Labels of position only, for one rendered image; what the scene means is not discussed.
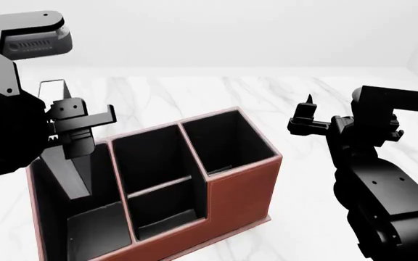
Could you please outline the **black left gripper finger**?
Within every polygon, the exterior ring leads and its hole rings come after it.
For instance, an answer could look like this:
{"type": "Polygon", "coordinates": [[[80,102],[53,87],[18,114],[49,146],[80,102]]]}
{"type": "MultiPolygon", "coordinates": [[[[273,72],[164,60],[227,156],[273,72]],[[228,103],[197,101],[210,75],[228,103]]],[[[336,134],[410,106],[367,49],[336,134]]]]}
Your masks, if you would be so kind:
{"type": "Polygon", "coordinates": [[[91,129],[117,122],[114,106],[108,104],[106,112],[90,115],[81,98],[54,101],[50,119],[50,134],[57,136],[50,145],[62,146],[67,160],[92,154],[95,141],[91,129]]]}

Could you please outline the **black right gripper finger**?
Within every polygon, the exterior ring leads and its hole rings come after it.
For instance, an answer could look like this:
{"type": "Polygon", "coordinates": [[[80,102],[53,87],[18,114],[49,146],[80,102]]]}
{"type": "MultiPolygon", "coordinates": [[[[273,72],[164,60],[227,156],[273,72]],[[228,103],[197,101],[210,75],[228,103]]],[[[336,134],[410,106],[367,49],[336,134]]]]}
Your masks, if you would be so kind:
{"type": "Polygon", "coordinates": [[[386,141],[398,142],[404,135],[404,130],[400,130],[398,117],[392,114],[388,121],[377,129],[376,147],[381,147],[386,141]]]}
{"type": "Polygon", "coordinates": [[[296,136],[308,136],[311,134],[325,136],[331,123],[315,121],[314,113],[316,108],[317,105],[313,103],[313,98],[309,94],[305,102],[297,105],[293,117],[290,118],[287,124],[287,130],[290,134],[296,136]]]}

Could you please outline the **thin grey book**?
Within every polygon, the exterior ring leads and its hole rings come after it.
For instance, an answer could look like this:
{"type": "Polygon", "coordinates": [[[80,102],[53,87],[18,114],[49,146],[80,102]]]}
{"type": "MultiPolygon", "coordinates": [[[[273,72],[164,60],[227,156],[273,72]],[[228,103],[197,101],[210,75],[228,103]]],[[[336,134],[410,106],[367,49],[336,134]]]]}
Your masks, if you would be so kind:
{"type": "MultiPolygon", "coordinates": [[[[70,97],[64,80],[45,80],[40,82],[38,98],[50,110],[55,101],[70,97]]],[[[82,156],[66,159],[61,145],[45,149],[41,159],[52,171],[57,182],[67,194],[69,199],[78,199],[90,196],[91,185],[91,156],[82,156]]]]}

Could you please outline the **red-brown leather desk caddy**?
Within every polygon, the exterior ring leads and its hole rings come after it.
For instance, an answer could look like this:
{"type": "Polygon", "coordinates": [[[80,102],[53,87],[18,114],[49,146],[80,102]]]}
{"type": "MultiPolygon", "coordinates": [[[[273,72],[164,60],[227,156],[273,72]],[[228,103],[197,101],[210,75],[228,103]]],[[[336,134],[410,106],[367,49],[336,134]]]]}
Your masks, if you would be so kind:
{"type": "Polygon", "coordinates": [[[71,199],[27,169],[39,261],[171,261],[269,221],[282,155],[240,108],[99,141],[71,199]]]}

